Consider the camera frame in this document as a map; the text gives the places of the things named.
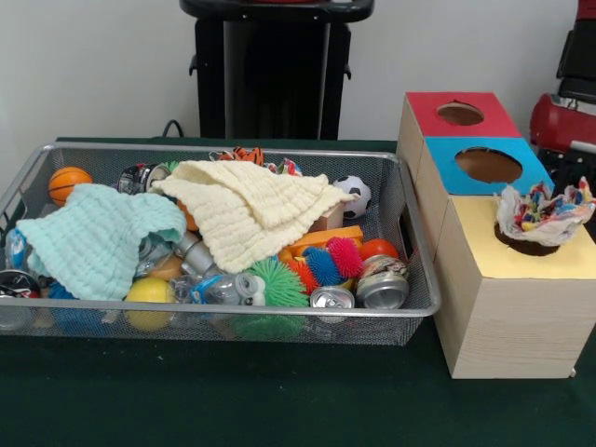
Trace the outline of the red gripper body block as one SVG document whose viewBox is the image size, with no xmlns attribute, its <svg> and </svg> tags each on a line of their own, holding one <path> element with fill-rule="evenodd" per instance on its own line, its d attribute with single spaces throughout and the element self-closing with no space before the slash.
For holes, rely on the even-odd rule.
<svg viewBox="0 0 596 447">
<path fill-rule="evenodd" d="M 530 141 L 541 149 L 595 153 L 595 104 L 545 93 L 530 120 Z"/>
</svg>

